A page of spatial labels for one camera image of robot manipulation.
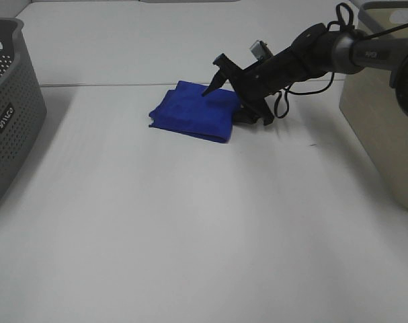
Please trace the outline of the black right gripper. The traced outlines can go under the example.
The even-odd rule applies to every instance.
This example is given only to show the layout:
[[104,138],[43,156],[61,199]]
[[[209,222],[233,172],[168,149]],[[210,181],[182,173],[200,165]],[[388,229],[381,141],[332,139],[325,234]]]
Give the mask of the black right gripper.
[[266,103],[266,98],[283,87],[297,81],[305,81],[317,75],[317,68],[291,47],[266,61],[257,61],[245,69],[240,68],[226,55],[215,58],[216,72],[208,87],[202,92],[205,97],[229,81],[237,94],[241,107],[233,113],[233,123],[273,123],[275,116]]

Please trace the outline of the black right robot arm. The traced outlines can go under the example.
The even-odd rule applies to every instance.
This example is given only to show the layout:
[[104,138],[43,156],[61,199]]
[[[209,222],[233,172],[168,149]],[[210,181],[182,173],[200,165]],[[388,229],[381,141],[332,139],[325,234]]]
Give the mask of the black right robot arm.
[[327,73],[353,75],[365,68],[390,71],[389,85],[408,116],[408,38],[390,37],[388,31],[366,35],[353,26],[331,31],[316,24],[276,55],[262,41],[253,45],[253,51],[257,60],[245,69],[224,54],[216,57],[213,63],[218,71],[203,92],[206,96],[229,82],[242,105],[234,114],[235,123],[254,124],[262,119],[265,125],[271,124],[284,115],[277,105],[269,108],[268,96],[286,99],[297,82]]

